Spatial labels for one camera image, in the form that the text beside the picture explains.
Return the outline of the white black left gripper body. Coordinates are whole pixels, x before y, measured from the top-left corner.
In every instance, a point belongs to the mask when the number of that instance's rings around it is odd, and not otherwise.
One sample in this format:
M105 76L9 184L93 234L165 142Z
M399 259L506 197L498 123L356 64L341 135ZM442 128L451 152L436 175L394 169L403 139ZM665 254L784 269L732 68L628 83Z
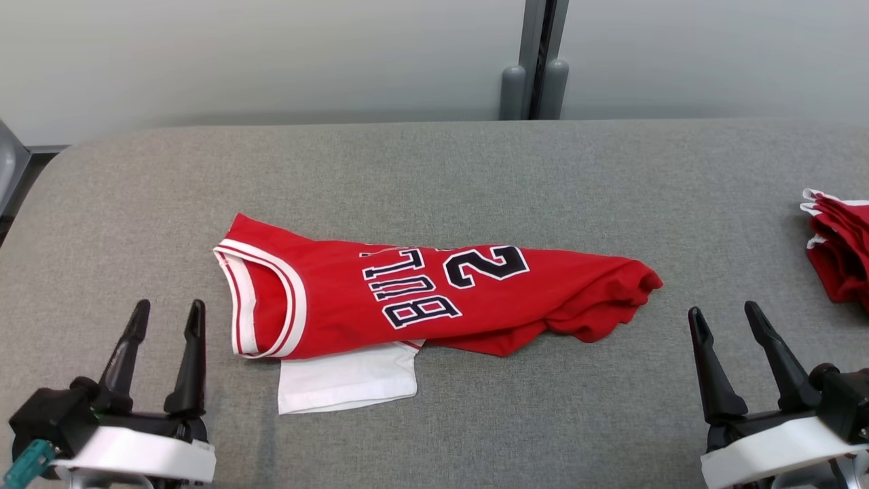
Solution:
M96 432L77 455L54 461L55 474L63 481L93 475L105 482L207 485L214 480L217 455L209 443L205 413L95 410Z

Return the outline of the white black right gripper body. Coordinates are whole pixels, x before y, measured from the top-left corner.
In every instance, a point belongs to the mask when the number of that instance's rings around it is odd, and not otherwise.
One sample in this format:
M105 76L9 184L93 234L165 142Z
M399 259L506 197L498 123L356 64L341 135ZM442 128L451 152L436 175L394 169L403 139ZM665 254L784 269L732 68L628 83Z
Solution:
M701 472L707 488L866 488L867 409L709 424Z

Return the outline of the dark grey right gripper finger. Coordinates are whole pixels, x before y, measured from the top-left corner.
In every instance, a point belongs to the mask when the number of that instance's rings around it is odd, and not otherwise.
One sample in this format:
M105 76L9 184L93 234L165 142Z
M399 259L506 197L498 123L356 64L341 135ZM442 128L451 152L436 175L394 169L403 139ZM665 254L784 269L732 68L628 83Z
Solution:
M705 422L721 425L741 420L748 414L747 404L733 390L714 352L714 335L711 334L701 309L693 306L687 312L687 320Z
M812 386L806 370L788 344L756 302L747 301L744 310L752 335L764 350L778 387L780 411L794 414L815 409L821 400L821 393Z

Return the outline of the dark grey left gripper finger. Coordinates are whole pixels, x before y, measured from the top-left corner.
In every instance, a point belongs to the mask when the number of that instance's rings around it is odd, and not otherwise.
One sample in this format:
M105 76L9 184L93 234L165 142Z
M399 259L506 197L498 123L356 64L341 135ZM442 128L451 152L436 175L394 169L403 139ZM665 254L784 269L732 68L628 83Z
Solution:
M98 409L109 414L128 414L133 408L130 396L138 348L148 329L149 300L136 303L133 313L98 381Z
M194 300L184 327L184 353L178 369L176 386L164 402L166 414L197 418L205 414L207 378L206 307Z

